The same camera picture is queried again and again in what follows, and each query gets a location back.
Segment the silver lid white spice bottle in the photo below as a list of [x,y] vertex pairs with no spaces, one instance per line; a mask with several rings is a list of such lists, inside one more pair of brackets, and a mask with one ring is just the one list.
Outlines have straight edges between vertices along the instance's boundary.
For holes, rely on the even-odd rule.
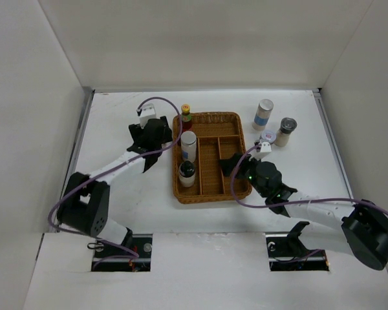
[[187,130],[180,137],[182,159],[195,162],[197,156],[197,136],[193,131]]

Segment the black cap pepper grinder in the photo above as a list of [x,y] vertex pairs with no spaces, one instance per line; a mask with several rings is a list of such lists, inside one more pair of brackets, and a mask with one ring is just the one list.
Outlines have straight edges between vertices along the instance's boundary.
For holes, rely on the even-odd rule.
[[178,168],[178,178],[183,187],[191,187],[195,182],[195,165],[191,161],[184,161]]

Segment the red sauce bottle yellow cap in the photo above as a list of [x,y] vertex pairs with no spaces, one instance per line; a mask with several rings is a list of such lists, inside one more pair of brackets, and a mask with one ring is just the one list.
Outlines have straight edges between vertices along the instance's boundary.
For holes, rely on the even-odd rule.
[[192,128],[192,117],[191,117],[191,107],[188,104],[181,106],[181,115],[182,115],[182,131],[189,131]]

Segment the small jar red label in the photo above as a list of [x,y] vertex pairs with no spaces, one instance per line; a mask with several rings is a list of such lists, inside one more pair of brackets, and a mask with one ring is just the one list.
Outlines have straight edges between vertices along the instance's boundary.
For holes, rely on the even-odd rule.
[[260,140],[273,144],[276,141],[277,135],[271,130],[264,130],[260,135]]

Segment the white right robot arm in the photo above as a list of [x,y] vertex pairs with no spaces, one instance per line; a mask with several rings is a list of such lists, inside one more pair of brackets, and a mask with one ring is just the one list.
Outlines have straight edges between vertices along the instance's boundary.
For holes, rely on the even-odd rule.
[[274,214],[297,218],[287,248],[294,255],[327,250],[346,253],[381,271],[388,263],[388,211],[368,200],[315,198],[287,186],[274,163],[235,153],[220,160],[224,176],[247,181]]

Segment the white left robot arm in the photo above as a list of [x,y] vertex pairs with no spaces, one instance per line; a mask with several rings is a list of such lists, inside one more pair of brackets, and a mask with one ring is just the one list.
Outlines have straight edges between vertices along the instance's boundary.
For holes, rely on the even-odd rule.
[[132,231],[109,217],[113,188],[126,189],[137,175],[148,171],[173,141],[167,118],[151,118],[144,127],[129,126],[133,144],[112,163],[90,174],[75,172],[68,180],[56,218],[79,233],[104,240],[120,258],[132,250]]

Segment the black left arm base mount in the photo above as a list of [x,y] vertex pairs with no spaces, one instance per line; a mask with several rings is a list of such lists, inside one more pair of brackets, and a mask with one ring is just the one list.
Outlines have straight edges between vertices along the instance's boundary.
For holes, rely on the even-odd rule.
[[151,270],[152,234],[128,236],[123,247],[129,251],[101,240],[88,243],[87,248],[93,251],[91,271],[138,273]]

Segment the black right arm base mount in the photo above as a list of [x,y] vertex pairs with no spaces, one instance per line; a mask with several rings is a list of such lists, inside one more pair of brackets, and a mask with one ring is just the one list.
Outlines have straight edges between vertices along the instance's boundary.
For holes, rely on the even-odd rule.
[[289,232],[266,235],[268,264],[272,272],[329,271],[326,252],[307,249],[299,237],[309,222],[298,222]]

